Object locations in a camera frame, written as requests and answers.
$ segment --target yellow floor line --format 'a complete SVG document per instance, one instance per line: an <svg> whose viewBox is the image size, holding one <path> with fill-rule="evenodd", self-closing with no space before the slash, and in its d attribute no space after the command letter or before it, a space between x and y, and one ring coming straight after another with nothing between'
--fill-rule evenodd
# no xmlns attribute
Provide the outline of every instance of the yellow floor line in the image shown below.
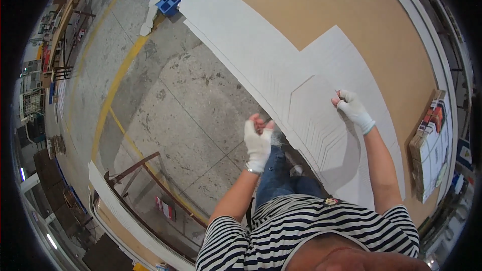
<svg viewBox="0 0 482 271"><path fill-rule="evenodd" d="M80 77L81 77L81 74L82 74L82 71L83 71L85 57L87 56L87 53L88 53L88 51L89 51L89 49L90 49L90 47L93 43L93 40L95 39L95 35L97 35L97 32L99 31L100 26L104 22L107 15L109 15L110 10L114 7L116 2L117 2L117 0L112 0L109 3L109 5L105 9L104 13L102 14L102 16L100 16L99 22L97 23L97 25L92 30L92 33L89 36L87 44L84 47L84 51L82 53L81 61L79 62L79 70L77 71L77 74L75 76L74 86L72 86L72 93L70 94L69 117L68 117L68 121L67 121L67 125L66 125L68 133L70 133L70 125L71 125L71 120L72 120L72 105L73 105L73 102L74 102L75 90L77 88L77 84L79 83L79 80L80 80Z"/></svg>
<svg viewBox="0 0 482 271"><path fill-rule="evenodd" d="M127 135L127 133L125 132L122 124L119 122L119 119L117 118L116 114L114 113L114 111L112 110L111 107L109 107L109 112L110 112L110 115L112 115L112 118L114 118L114 121L117 123L117 126L119 127L120 131L122 132L122 134L124 135L125 139L127 140L127 142L131 145L131 147L134 149L134 151L136 151L137 155L139 156L139 159L142 160L144 159L145 157L143 156L143 154L141 153L141 151L136 147L136 145L134 144L134 142L132 141L132 139L129 137L129 135ZM149 171L151 171L153 174L156 174L157 172L152 168L152 166L146 162L146 166L148 167ZM199 218L200 220L202 220L204 223L208 223L208 220L199 215L198 213L196 213L196 210L193 209L188 203L186 203L181 197L179 197L179 195L177 195L175 192L173 192L171 190L171 188L169 187L169 184L163 179L163 178L159 178L159 181L160 183L162 183L170 192L173 196L175 196L177 198L177 200L181 203L183 203L183 205L189 209L190 212L192 212L193 214L196 215L197 218Z"/></svg>
<svg viewBox="0 0 482 271"><path fill-rule="evenodd" d="M152 30L154 31L156 27L164 19L165 17L163 15L157 16L157 18L154 20L154 27L152 28ZM144 46L144 43L146 43L148 39L149 39L149 35L147 35L146 37L139 36L137 38L136 42L134 42L134 45L132 45L131 49L125 56L124 61L119 66L116 76L112 80L112 84L110 85L109 92L107 93L104 103L102 104L102 108L99 113L99 119L97 121L97 126L95 128L95 133L93 136L91 160L94 162L94 164L97 159L97 151L99 150L100 135L102 135L102 130L104 129L104 125L105 125L105 119L107 118L107 113L109 112L110 106L112 105L112 101L114 100L114 96L117 93L117 89L119 88L122 79L127 73L127 70L129 69L130 65L132 64L132 61L137 56L142 46Z"/></svg>

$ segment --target white glove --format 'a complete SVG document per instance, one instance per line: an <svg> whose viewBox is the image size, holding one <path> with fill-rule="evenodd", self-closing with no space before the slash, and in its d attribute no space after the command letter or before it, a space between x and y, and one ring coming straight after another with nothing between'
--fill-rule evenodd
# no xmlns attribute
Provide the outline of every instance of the white glove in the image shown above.
<svg viewBox="0 0 482 271"><path fill-rule="evenodd" d="M375 126L375 121L368 115L358 95L346 90L340 90L337 94L341 100L332 99L333 105L343 111L353 123L357 124L363 135L368 134Z"/></svg>
<svg viewBox="0 0 482 271"><path fill-rule="evenodd" d="M271 153L272 133L273 129L265 127L263 133L259 135L252 120L247 120L244 124L244 143L248 148L249 155L246 167L253 170L254 173L261 175L265 170L266 162Z"/></svg>

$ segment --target black and white striped shirt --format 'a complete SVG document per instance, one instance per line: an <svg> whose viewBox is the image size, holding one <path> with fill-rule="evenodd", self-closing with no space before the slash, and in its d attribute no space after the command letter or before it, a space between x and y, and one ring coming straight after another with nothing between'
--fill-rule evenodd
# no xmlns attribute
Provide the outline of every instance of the black and white striped shirt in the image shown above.
<svg viewBox="0 0 482 271"><path fill-rule="evenodd" d="M418 255L418 232L403 205L379 215L338 199L293 194L260 206L252 231L232 217L216 218L206 231L196 270L284 270L302 244L329 232L365 251Z"/></svg>

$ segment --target factory floor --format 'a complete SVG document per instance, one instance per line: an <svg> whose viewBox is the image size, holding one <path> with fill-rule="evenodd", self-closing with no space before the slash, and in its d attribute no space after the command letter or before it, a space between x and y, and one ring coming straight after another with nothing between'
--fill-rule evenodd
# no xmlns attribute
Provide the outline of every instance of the factory floor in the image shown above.
<svg viewBox="0 0 482 271"><path fill-rule="evenodd" d="M158 15L141 37L148 0L89 0L89 7L96 17L69 62L73 76L58 82L62 100L46 115L47 135L60 133L66 143L58 160L68 183L87 206L91 160L114 175L159 152L149 171L207 220L246 161L244 121L268 116L180 14ZM181 235L180 247L198 250L204 230L180 209L163 227L169 222L155 200L169 199L146 170L126 191L125 201L155 231Z"/></svg>

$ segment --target hand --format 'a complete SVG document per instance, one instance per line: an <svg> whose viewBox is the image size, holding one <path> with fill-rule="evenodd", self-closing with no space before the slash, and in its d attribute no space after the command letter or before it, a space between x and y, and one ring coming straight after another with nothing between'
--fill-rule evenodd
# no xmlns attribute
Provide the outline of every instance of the hand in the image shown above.
<svg viewBox="0 0 482 271"><path fill-rule="evenodd" d="M375 126L375 121L368 115L358 95L346 90L339 90L336 93L340 99L332 99L332 104L343 111L353 123L357 124L363 135L368 134Z"/></svg>
<svg viewBox="0 0 482 271"><path fill-rule="evenodd" d="M249 161L246 167L259 173L265 169L269 154L271 153L271 134L274 122L265 124L259 118L259 113L253 114L244 124L244 143L248 148Z"/></svg>

